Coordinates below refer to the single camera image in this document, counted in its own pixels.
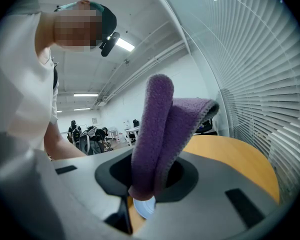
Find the window blinds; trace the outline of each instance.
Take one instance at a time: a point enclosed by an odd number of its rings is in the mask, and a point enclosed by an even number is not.
[[[300,28],[283,0],[167,0],[219,85],[230,136],[300,189]]]

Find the man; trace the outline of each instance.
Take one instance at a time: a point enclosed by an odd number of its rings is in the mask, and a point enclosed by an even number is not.
[[[93,48],[113,33],[117,20],[88,0],[51,13],[39,8],[38,0],[19,0],[0,22],[0,132],[45,150],[54,160],[83,157],[59,131],[50,47]],[[105,13],[111,25],[104,26]]]
[[[100,154],[105,151],[105,146],[109,147],[109,144],[105,141],[107,128],[98,129],[95,126],[88,127],[88,133],[90,139],[90,150],[88,155]]]
[[[69,130],[68,130],[68,134],[69,134],[70,138],[72,138],[72,132],[75,129],[77,129],[80,132],[80,134],[82,133],[81,127],[79,125],[77,125],[75,120],[72,120],[71,121],[71,126],[69,127]]]
[[[100,138],[101,138],[101,144],[102,145],[99,145],[100,146],[100,149],[102,152],[105,151],[105,146],[106,147],[109,147],[109,144],[108,142],[106,142],[106,136],[108,135],[108,129],[106,127],[103,127],[102,130],[100,129],[97,129],[99,135],[100,135]]]

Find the orange wooden table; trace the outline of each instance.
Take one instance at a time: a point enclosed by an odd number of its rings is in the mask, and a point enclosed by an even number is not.
[[[280,193],[275,171],[267,158],[255,147],[235,138],[195,135],[183,151],[231,166],[279,203]],[[143,225],[145,219],[135,210],[132,198],[129,200],[129,214],[135,232]]]

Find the purple towel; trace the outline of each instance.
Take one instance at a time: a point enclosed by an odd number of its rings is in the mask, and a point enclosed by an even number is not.
[[[131,158],[130,195],[140,201],[162,191],[172,164],[202,120],[209,120],[219,109],[211,99],[175,98],[169,77],[150,77],[138,140]]]
[[[129,193],[138,200],[154,195],[156,164],[172,106],[174,85],[164,74],[152,75],[146,86],[141,127],[131,158],[132,186]]]
[[[205,98],[174,98],[165,123],[162,149],[156,163],[154,194],[162,191],[168,173],[202,121],[211,119],[219,109],[218,103]]]

